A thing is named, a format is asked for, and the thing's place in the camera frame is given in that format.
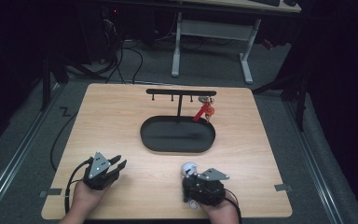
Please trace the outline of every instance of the robotic hand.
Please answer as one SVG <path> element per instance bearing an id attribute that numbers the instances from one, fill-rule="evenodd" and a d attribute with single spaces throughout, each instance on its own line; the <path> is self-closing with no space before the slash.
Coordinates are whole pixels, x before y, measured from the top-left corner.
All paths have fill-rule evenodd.
<path id="1" fill-rule="evenodd" d="M 90 189 L 104 189 L 118 179 L 120 171 L 126 166 L 127 160 L 120 163 L 115 170 L 107 173 L 109 167 L 120 159 L 121 156 L 116 156 L 111 160 L 107 160 L 100 152 L 96 152 L 93 162 L 86 168 L 83 182 Z"/>
<path id="2" fill-rule="evenodd" d="M 224 185 L 220 180 L 229 179 L 214 168 L 202 174 L 197 173 L 197 164 L 187 162 L 182 166 L 184 202 L 195 200 L 206 205 L 216 206 L 226 198 Z"/>

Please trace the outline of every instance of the gray carpet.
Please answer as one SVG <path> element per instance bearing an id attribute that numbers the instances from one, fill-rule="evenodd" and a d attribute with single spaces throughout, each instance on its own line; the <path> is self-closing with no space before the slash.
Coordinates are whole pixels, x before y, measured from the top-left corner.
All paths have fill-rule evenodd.
<path id="1" fill-rule="evenodd" d="M 244 83 L 237 52 L 241 51 L 241 42 L 217 46 L 189 42 L 184 44 L 181 61 L 181 74 L 172 78 L 172 45 L 171 42 L 160 42 L 153 48 L 126 43 L 133 46 L 143 56 L 142 67 L 136 80 L 152 83 L 168 83 L 176 85 L 227 86 L 255 89 L 272 81 L 290 46 L 277 47 L 267 50 L 255 45 L 249 58 L 249 64 L 254 76 L 254 84 Z M 132 75 L 141 64 L 141 57 L 134 51 L 124 50 L 120 73 L 127 83 L 131 83 Z M 94 64 L 91 68 L 98 70 L 103 65 Z M 11 184 L 0 201 L 0 223 L 56 223 L 57 220 L 44 220 L 41 210 L 45 198 L 40 192 L 50 187 L 54 171 L 50 165 L 49 154 L 60 129 L 80 107 L 87 86 L 95 82 L 86 77 L 71 76 L 70 82 L 61 88 L 51 106 L 39 131 L 34 134 L 34 141 L 29 147 L 21 167 L 13 175 Z M 110 83 L 120 83 L 121 78 L 115 72 Z M 41 106 L 41 85 L 39 84 L 28 100 L 13 116 L 9 127 L 0 139 L 0 175 L 5 171 L 10 159 L 15 155 L 21 140 L 34 122 Z M 268 91 L 256 95 L 255 100 L 266 128 L 275 159 L 281 172 L 283 182 L 292 186 L 288 192 L 293 214 L 288 218 L 245 218 L 243 223 L 331 223 L 320 192 L 315 187 L 306 157 L 303 143 L 293 125 L 287 105 L 281 102 L 278 91 Z M 71 132 L 73 122 L 64 129 L 54 148 L 53 161 L 57 165 Z M 304 117 L 304 127 L 307 142 L 314 153 L 315 160 L 320 165 L 327 185 L 337 200 L 343 223 L 358 223 L 358 203 L 345 177 L 340 172 L 337 162 L 331 155 L 325 142 L 323 131 L 315 117 L 310 98 L 307 99 L 307 110 Z M 176 223 L 177 221 L 133 221 L 131 223 Z M 130 223 L 129 221 L 114 221 L 109 223 Z"/>

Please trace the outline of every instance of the red object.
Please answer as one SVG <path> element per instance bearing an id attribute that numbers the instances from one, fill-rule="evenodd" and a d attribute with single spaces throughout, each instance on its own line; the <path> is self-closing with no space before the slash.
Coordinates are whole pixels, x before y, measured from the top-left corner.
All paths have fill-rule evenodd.
<path id="1" fill-rule="evenodd" d="M 196 116 L 194 116 L 193 120 L 194 121 L 199 121 L 200 117 L 202 116 L 203 113 L 205 113 L 205 111 L 208 109 L 208 107 L 210 106 L 211 104 L 208 102 L 208 103 L 205 103 L 205 105 L 203 105 L 199 111 L 199 113 L 197 113 Z"/>

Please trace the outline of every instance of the black stand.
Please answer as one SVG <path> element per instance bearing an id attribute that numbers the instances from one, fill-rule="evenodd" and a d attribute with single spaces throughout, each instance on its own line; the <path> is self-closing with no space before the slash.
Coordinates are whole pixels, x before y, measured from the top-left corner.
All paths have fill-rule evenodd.
<path id="1" fill-rule="evenodd" d="M 156 152 L 201 153 L 208 150 L 215 139 L 213 125 L 206 119 L 197 122 L 190 116 L 181 116 L 184 95 L 215 96 L 216 91 L 180 91 L 148 89 L 146 93 L 179 95 L 178 112 L 176 116 L 155 116 L 147 119 L 141 127 L 141 138 L 144 145 Z"/>

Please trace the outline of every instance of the human hand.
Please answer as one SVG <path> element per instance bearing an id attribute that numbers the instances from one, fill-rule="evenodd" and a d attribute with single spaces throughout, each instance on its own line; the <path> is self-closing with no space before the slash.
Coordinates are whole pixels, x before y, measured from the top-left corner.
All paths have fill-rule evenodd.
<path id="1" fill-rule="evenodd" d="M 226 192 L 226 197 L 232 202 L 236 202 L 232 195 Z M 208 215 L 211 224 L 238 224 L 239 218 L 236 208 L 232 203 L 223 200 L 217 206 L 200 203 L 200 207 Z"/>
<path id="2" fill-rule="evenodd" d="M 110 187 L 111 185 L 102 190 L 96 190 L 90 189 L 83 181 L 77 182 L 71 209 L 60 223 L 83 223 L 86 217 L 100 204 Z"/>

